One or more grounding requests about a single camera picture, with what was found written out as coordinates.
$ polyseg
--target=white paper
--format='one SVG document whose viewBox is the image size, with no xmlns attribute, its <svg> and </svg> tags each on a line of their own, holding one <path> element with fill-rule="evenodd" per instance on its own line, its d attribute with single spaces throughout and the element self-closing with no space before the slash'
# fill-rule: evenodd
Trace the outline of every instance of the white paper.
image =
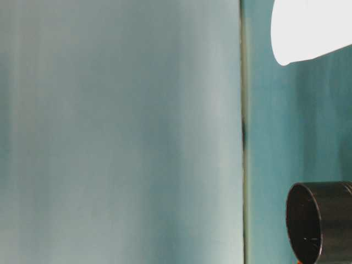
<svg viewBox="0 0 352 264">
<path fill-rule="evenodd" d="M 281 65 L 352 44 L 351 0 L 275 0 L 271 41 Z"/>
</svg>

